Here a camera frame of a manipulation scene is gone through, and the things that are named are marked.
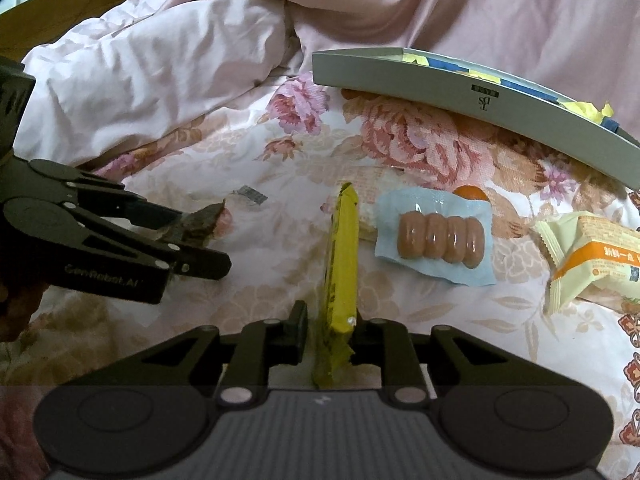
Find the yellow paper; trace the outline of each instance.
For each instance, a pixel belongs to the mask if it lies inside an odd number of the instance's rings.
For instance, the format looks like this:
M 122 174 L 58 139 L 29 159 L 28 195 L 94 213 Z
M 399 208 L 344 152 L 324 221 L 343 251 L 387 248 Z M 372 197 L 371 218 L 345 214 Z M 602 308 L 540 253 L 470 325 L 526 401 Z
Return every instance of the yellow paper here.
M 334 384 L 335 373 L 353 354 L 349 339 L 358 299 L 358 195 L 350 183 L 338 195 L 332 227 L 314 369 L 314 382 L 320 388 Z
M 429 66 L 429 60 L 424 56 L 416 56 L 415 54 L 402 54 L 402 61 L 406 63 L 417 63 L 418 65 Z
M 604 108 L 600 111 L 598 111 L 598 109 L 592 103 L 575 102 L 560 104 L 567 110 L 581 115 L 585 119 L 593 121 L 596 124 L 600 124 L 605 117 L 613 117 L 613 108 L 611 108 L 611 105 L 609 103 L 606 103 L 604 105 Z
M 484 81 L 490 81 L 491 83 L 500 84 L 500 78 L 495 75 L 484 74 L 482 72 L 478 72 L 477 70 L 469 70 L 468 74 L 471 77 L 475 77 L 477 79 L 482 79 Z

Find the yellow snack bar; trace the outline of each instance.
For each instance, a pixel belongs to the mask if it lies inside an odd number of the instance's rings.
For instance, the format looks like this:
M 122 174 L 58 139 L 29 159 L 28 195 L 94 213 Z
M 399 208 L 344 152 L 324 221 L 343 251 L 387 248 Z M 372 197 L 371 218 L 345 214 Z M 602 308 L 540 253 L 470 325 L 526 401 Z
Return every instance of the yellow snack bar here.
M 640 312 L 638 232 L 589 212 L 537 222 L 533 229 L 556 266 L 549 291 L 551 314 L 576 298 Z
M 358 195 L 346 183 L 332 215 L 329 257 L 324 276 L 324 301 L 318 316 L 318 350 L 314 382 L 334 384 L 335 373 L 348 364 L 349 339 L 356 325 L 358 301 Z

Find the gray box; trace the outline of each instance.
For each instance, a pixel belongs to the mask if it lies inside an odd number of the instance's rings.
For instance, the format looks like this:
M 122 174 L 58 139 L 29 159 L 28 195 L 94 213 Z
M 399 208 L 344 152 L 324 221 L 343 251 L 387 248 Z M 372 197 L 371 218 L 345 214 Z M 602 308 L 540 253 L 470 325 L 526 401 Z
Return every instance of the gray box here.
M 403 54 L 425 56 L 497 76 L 549 94 L 575 100 L 533 82 L 452 57 L 410 48 L 347 48 L 312 55 L 314 82 L 407 99 L 501 126 L 537 140 L 640 189 L 640 142 L 616 133 L 542 98 L 463 73 L 408 63 Z

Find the orange snack package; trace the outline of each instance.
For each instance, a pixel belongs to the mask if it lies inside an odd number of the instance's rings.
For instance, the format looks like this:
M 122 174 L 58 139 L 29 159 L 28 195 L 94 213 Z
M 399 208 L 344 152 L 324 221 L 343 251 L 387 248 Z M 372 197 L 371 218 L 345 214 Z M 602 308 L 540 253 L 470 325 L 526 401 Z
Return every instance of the orange snack package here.
M 537 222 L 555 272 L 549 313 L 580 298 L 613 310 L 640 312 L 640 233 L 588 212 Z

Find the wooden surface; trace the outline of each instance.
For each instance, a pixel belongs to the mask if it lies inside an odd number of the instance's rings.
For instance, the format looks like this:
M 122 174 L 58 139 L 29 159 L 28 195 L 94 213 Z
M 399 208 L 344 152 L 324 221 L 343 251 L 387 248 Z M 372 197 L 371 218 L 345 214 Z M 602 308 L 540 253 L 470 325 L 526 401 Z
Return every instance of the wooden surface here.
M 21 61 L 34 46 L 53 43 L 74 25 L 126 0 L 28 0 L 0 14 L 0 56 Z

